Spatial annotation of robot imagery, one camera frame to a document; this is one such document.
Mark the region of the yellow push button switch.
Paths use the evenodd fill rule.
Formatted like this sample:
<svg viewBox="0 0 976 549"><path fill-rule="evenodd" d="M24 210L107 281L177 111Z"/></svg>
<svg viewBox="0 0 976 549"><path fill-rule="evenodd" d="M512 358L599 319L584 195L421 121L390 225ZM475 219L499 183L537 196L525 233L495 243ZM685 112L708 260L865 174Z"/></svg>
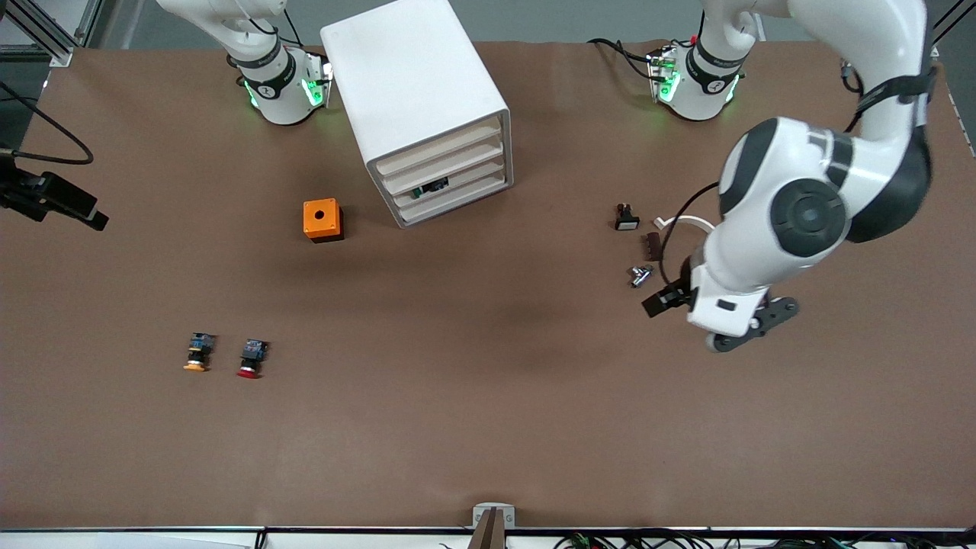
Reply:
<svg viewBox="0 0 976 549"><path fill-rule="evenodd" d="M207 372L210 370L210 354L214 351L217 337L205 333L195 332L188 344L188 356L184 365L185 371Z"/></svg>

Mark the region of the white drawer cabinet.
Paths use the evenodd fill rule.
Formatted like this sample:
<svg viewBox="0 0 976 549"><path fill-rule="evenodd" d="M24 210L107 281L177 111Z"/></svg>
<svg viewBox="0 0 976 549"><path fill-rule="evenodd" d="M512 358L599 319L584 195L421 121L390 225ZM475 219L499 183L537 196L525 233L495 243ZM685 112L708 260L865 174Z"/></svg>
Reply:
<svg viewBox="0 0 976 549"><path fill-rule="evenodd" d="M502 118L495 136L513 186L509 107L449 0L394 0L322 27L320 38L364 166L397 226L411 228L395 214L376 161L491 116Z"/></svg>

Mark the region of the white curved plastic bracket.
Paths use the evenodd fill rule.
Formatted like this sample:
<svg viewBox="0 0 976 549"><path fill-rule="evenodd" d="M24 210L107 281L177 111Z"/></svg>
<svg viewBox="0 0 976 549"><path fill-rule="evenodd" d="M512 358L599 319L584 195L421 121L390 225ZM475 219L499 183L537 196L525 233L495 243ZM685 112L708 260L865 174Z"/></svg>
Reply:
<svg viewBox="0 0 976 549"><path fill-rule="evenodd" d="M662 217L657 217L654 219L653 223L659 230L668 229L674 223L686 223L686 225L694 226L699 230L703 230L703 232L707 234L711 233L712 230L714 230L715 228L715 225L711 222L708 222L708 220L703 219L701 217L690 216L690 215L680 215L669 219L663 219Z"/></svg>

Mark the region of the white plastic drawer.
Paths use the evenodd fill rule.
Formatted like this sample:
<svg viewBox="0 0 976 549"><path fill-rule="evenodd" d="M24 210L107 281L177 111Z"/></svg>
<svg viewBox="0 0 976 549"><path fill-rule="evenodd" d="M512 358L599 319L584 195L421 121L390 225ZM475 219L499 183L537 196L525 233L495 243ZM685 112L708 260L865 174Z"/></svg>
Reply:
<svg viewBox="0 0 976 549"><path fill-rule="evenodd" d="M419 165L383 176L380 178L380 183L390 194L401 194L401 192L422 187L429 181L473 167L481 161L495 159L502 154L502 140L498 136L489 136L489 138L478 140L471 145L463 146L456 152L442 154L435 159L421 162Z"/></svg>
<svg viewBox="0 0 976 549"><path fill-rule="evenodd" d="M506 164L503 163L503 158L496 156L495 159L481 161L481 163L474 164L467 167L467 169L463 169L449 176L444 176L449 177L450 184L441 191L432 192L416 200L412 198L412 190L401 192L401 194L394 195L393 202L401 210L421 211L429 209L430 206L426 206L425 203L432 202L434 205L439 205L440 203L452 201L454 198L450 197L451 191L461 190L461 192L468 192L468 187L476 185L482 180L488 181L489 184L497 183L498 180L505 180L505 167Z"/></svg>
<svg viewBox="0 0 976 549"><path fill-rule="evenodd" d="M492 184L489 184L486 180L482 180L476 185L468 187L468 192L461 192L461 190L451 191L450 197L454 198L452 201L440 203L439 205L434 205L432 202L425 203L426 206L430 206L429 209L421 211L401 210L394 202L393 205L395 206L395 214L400 218L401 225L412 226L415 223L428 221L452 210L464 207L464 205L480 201L480 199L489 197L489 195L495 194L496 192L508 190L508 188L510 188L510 181L506 179L503 181L498 180L497 183Z"/></svg>
<svg viewBox="0 0 976 549"><path fill-rule="evenodd" d="M498 135L501 132L501 126L501 116L491 116L450 132L445 136L430 140L428 143L422 143L422 145L410 147L404 152L393 154L388 159L378 159L376 161L377 171L384 176L393 176L407 169L419 167L425 162L439 159L445 154L457 152L461 147L473 145L478 140Z"/></svg>

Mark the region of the aluminium frame profile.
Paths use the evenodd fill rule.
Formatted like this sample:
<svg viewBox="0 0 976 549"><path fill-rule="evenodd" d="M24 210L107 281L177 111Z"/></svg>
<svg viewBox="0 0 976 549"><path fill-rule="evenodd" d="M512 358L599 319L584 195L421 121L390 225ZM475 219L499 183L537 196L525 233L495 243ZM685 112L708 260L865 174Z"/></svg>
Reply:
<svg viewBox="0 0 976 549"><path fill-rule="evenodd" d="M107 0L0 0L0 62L70 65L88 46Z"/></svg>

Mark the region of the orange button enclosure box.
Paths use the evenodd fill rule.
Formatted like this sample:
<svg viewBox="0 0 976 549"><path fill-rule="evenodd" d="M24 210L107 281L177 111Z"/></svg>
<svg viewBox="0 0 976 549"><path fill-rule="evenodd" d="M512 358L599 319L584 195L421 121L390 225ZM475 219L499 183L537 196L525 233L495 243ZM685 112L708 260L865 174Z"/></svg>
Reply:
<svg viewBox="0 0 976 549"><path fill-rule="evenodd" d="M345 239L344 210L333 197L304 201L302 222L304 235L313 243Z"/></svg>

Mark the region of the red push button switch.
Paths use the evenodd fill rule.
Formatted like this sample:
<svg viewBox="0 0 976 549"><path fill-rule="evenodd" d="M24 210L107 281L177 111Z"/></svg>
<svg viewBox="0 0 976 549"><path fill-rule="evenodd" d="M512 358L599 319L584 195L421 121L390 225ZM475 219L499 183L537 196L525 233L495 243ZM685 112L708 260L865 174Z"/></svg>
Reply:
<svg viewBox="0 0 976 549"><path fill-rule="evenodd" d="M262 378L262 368L269 344L264 340L247 339L240 355L240 365L235 375L245 379Z"/></svg>

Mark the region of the brown table cover mat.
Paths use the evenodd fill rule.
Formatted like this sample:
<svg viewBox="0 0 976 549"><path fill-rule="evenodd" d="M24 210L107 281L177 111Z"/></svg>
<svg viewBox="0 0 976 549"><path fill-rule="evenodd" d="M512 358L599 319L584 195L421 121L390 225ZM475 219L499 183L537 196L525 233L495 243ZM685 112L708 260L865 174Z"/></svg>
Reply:
<svg viewBox="0 0 976 549"><path fill-rule="evenodd" d="M939 82L935 178L885 239L777 288L798 315L715 354L628 285L647 232L770 116L840 127L814 43L762 43L687 123L586 44L481 43L515 185L397 228L344 112L276 127L217 51L81 51L40 107L95 232L0 211L0 528L976 524L976 159ZM333 197L345 239L313 243ZM185 371L195 332L210 370ZM247 339L262 378L235 375Z"/></svg>

